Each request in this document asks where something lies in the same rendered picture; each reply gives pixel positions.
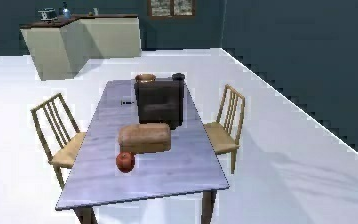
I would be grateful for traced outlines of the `blue glass bottle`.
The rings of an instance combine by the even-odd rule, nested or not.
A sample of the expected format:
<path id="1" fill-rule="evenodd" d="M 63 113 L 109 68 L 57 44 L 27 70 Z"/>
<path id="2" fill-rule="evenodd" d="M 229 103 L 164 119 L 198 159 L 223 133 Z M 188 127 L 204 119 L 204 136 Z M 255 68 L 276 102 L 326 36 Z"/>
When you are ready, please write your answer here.
<path id="1" fill-rule="evenodd" d="M 63 1 L 62 13 L 63 13 L 64 18 L 66 18 L 66 19 L 71 18 L 71 13 L 70 13 L 70 10 L 68 9 L 66 1 Z"/>

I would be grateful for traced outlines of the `light wooden chair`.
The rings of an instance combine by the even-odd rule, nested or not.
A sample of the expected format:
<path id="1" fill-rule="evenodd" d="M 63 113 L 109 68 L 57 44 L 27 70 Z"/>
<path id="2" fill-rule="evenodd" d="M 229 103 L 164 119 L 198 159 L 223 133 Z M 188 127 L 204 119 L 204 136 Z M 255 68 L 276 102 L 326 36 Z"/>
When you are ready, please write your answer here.
<path id="1" fill-rule="evenodd" d="M 216 120 L 203 125 L 215 154 L 231 154 L 232 174 L 236 169 L 244 117 L 245 97 L 231 85 L 226 84 Z"/>
<path id="2" fill-rule="evenodd" d="M 56 100 L 60 101 L 62 108 L 75 131 L 72 136 L 68 134 L 67 128 L 61 119 L 60 113 L 56 107 Z M 50 125 L 50 128 L 60 147 L 56 153 L 51 152 L 46 137 L 44 136 L 40 126 L 38 118 L 39 110 L 44 112 L 48 124 Z M 62 169 L 71 169 L 74 166 L 75 159 L 79 153 L 86 133 L 82 132 L 78 127 L 78 124 L 61 93 L 55 94 L 41 104 L 32 108 L 30 113 L 34 122 L 36 133 L 47 157 L 47 162 L 53 167 L 59 186 L 61 189 L 63 189 L 65 182 L 63 179 Z"/>

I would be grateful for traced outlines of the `red apple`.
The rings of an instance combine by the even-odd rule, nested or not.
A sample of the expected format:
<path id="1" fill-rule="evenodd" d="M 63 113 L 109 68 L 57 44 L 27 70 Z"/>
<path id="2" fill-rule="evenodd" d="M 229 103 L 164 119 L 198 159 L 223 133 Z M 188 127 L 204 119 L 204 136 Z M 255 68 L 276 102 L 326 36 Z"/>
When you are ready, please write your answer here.
<path id="1" fill-rule="evenodd" d="M 121 172 L 128 173 L 135 166 L 135 156 L 130 152 L 121 152 L 116 157 L 116 165 Z"/>

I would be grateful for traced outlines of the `brown bowl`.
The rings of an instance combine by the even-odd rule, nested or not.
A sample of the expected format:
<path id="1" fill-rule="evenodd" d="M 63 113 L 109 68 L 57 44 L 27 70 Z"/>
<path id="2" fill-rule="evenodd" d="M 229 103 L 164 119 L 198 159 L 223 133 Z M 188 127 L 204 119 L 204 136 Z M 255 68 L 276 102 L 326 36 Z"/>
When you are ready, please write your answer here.
<path id="1" fill-rule="evenodd" d="M 148 83 L 156 80 L 156 76 L 154 74 L 138 74 L 135 77 L 135 81 L 137 83 Z"/>

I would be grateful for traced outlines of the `brown bread loaf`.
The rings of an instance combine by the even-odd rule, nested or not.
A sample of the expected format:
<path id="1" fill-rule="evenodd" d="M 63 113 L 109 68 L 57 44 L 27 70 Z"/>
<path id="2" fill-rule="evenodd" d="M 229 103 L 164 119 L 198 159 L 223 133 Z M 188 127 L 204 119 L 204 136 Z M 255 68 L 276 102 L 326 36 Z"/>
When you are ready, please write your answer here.
<path id="1" fill-rule="evenodd" d="M 171 149 L 171 130 L 165 123 L 132 124 L 119 130 L 121 152 L 156 153 Z"/>

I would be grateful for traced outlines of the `beige counter with brown top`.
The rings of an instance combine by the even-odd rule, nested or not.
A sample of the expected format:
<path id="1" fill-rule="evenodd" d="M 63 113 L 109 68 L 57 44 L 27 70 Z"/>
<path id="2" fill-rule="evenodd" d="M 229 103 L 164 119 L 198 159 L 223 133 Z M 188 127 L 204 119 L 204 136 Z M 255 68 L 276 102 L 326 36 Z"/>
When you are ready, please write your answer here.
<path id="1" fill-rule="evenodd" d="M 72 79 L 91 59 L 141 55 L 135 14 L 74 15 L 22 25 L 20 31 L 42 81 Z"/>

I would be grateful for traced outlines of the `grey table with brown legs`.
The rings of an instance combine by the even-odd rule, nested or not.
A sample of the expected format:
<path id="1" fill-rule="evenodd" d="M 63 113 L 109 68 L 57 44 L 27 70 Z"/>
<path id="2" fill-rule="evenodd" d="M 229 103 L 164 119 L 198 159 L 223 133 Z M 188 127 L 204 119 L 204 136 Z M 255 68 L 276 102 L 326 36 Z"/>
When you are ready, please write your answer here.
<path id="1" fill-rule="evenodd" d="M 183 123 L 172 132 L 171 149 L 138 154 L 129 173 L 116 166 L 121 127 L 139 121 L 134 82 L 109 81 L 55 209 L 71 210 L 229 187 L 190 92 L 184 91 Z"/>

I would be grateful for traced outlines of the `brown framed window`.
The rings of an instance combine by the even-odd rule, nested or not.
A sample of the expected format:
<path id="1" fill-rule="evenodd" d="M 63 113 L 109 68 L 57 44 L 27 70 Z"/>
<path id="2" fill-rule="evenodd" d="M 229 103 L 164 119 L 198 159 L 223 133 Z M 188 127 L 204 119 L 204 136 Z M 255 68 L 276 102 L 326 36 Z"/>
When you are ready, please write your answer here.
<path id="1" fill-rule="evenodd" d="M 189 17 L 195 15 L 196 0 L 147 0 L 151 17 Z"/>

